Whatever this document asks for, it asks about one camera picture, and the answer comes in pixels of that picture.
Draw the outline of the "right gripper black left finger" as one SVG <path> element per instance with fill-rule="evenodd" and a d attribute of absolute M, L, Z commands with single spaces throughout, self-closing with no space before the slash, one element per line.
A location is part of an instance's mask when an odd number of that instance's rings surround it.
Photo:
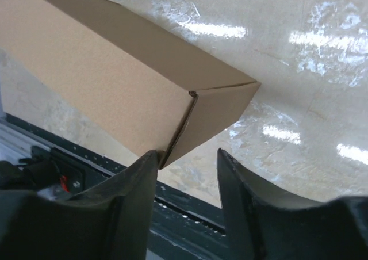
<path fill-rule="evenodd" d="M 145 259 L 158 173 L 148 151 L 128 168 L 72 196 L 1 192 L 2 259 Z"/>

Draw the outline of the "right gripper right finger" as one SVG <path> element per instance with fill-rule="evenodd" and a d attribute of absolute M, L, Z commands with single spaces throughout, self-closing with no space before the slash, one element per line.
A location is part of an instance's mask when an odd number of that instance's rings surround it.
<path fill-rule="evenodd" d="M 367 197 L 301 197 L 217 152 L 225 232 L 236 259 L 366 259 Z"/>

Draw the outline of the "brown cardboard paper box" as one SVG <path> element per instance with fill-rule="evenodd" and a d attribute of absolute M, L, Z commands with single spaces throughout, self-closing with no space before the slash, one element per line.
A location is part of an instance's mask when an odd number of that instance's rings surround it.
<path fill-rule="evenodd" d="M 1 0 L 1 48 L 166 167 L 237 122 L 260 83 L 108 0 Z"/>

